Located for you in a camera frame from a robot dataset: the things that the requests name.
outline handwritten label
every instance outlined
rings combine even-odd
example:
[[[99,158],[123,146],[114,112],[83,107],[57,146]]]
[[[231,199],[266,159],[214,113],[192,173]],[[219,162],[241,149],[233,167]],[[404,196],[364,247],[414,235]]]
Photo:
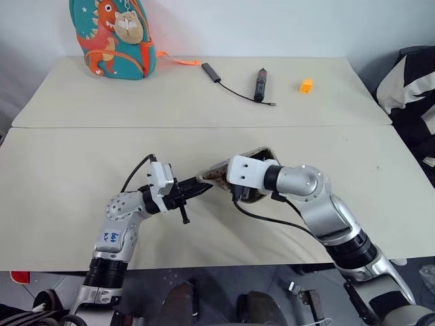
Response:
[[[120,234],[118,231],[115,230],[106,230],[103,233],[103,240],[104,242],[108,243],[117,243],[120,239]]]

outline table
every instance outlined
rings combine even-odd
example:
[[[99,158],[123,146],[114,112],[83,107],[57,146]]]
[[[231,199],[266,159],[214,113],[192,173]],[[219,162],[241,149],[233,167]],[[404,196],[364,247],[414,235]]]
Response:
[[[434,191],[391,126],[13,128],[0,147],[0,270],[87,270],[105,205],[147,153],[181,180],[263,145],[282,164],[327,173],[389,258],[435,254]],[[245,208],[301,223],[269,199]],[[241,215],[220,189],[190,200],[188,212],[189,225],[177,211],[142,223],[129,267],[330,261],[304,232]]]
[[[268,107],[239,98],[201,67],[159,60],[141,81],[93,75],[82,58],[64,58],[14,120],[20,128],[202,128],[372,126],[391,120],[373,101],[346,58],[201,58],[228,87],[254,95],[256,73],[268,71]],[[310,94],[298,92],[312,78]]]

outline white wall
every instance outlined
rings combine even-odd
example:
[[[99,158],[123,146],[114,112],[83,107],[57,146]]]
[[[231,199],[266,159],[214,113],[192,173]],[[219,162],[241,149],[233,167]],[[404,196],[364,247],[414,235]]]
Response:
[[[435,43],[435,0],[144,3],[159,50],[193,56],[347,56],[370,90],[389,71],[397,50]],[[4,123],[27,103],[57,58],[82,52],[68,0],[3,0],[0,8]]]

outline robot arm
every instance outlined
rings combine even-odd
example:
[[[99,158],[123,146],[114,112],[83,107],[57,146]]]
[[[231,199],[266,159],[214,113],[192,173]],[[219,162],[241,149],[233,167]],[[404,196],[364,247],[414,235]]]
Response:
[[[416,325],[423,316],[435,316],[431,310],[414,306],[413,294],[402,277],[371,243],[344,202],[332,193],[329,178],[316,168],[289,168],[276,160],[235,156],[226,177],[235,186],[291,198],[346,279],[350,300],[369,325]]]
[[[187,224],[186,200],[212,187],[198,183],[196,178],[178,182],[171,165],[158,162],[154,156],[151,157],[147,176],[149,185],[135,192],[122,192],[106,206],[89,271],[70,314],[75,314],[82,304],[108,307],[119,304],[124,275],[133,256],[142,221],[157,213],[180,209],[183,223]]]

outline orange strap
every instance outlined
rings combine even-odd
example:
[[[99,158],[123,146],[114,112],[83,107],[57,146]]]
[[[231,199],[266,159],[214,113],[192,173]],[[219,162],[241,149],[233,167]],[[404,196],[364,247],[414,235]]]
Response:
[[[152,46],[152,42],[142,42],[139,44],[139,48],[141,49],[141,57],[143,63],[143,76],[147,77],[150,72],[150,46]]]
[[[157,51],[156,52],[157,58],[161,58],[163,56],[168,56],[175,62],[178,62],[181,65],[188,65],[188,66],[199,66],[201,64],[201,61],[199,60],[178,60],[174,58],[173,56],[170,56],[168,52],[165,51]]]
[[[141,46],[143,46],[144,48],[150,48],[153,45],[154,45],[153,41],[141,42]]]

